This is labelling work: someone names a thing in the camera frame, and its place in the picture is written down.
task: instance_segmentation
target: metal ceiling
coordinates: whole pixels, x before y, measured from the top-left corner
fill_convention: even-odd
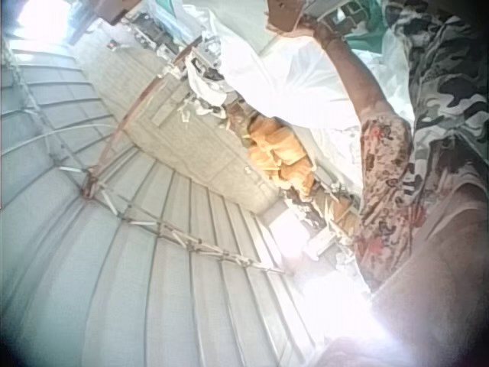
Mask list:
[[[70,51],[2,45],[2,336],[28,365],[296,366],[315,349],[268,229],[116,126]]]

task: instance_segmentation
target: orange cargo bundle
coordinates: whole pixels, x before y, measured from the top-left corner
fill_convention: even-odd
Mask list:
[[[271,146],[267,143],[267,136],[273,134],[282,125],[276,119],[269,119],[259,115],[250,125],[250,137],[263,150],[270,151]]]
[[[302,195],[308,196],[314,184],[313,165],[308,157],[291,165],[280,166],[280,176],[289,181]]]
[[[294,164],[306,156],[303,146],[289,128],[280,128],[268,135],[267,142],[284,164]]]
[[[263,171],[278,171],[280,168],[275,163],[273,156],[262,151],[257,145],[248,148],[251,160]]]

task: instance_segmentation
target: white fabric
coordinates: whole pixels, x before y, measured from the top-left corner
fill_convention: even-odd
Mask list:
[[[266,116],[310,128],[325,159],[332,159],[354,182],[361,181],[360,124],[331,60],[314,40],[278,37],[258,55],[209,10],[191,5],[185,9],[219,36],[219,72],[247,103]],[[402,44],[388,31],[382,55],[354,52],[374,74],[396,112],[412,122]]]
[[[193,56],[185,59],[185,66],[189,77],[190,88],[200,98],[204,99],[213,106],[221,106],[226,100],[227,93],[213,89],[198,73],[192,64]]]

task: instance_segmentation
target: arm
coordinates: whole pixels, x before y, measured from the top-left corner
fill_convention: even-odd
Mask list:
[[[329,32],[319,29],[314,38],[333,62],[359,118],[372,110],[392,112],[392,107],[371,71],[351,52],[345,42],[338,38],[331,39]]]

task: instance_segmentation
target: person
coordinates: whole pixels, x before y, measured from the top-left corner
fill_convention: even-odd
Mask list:
[[[308,17],[289,34],[269,26],[314,37],[361,125],[354,246],[385,334],[339,339],[318,365],[459,365],[489,321],[487,38],[423,0],[381,7],[408,60],[413,133],[334,31]]]

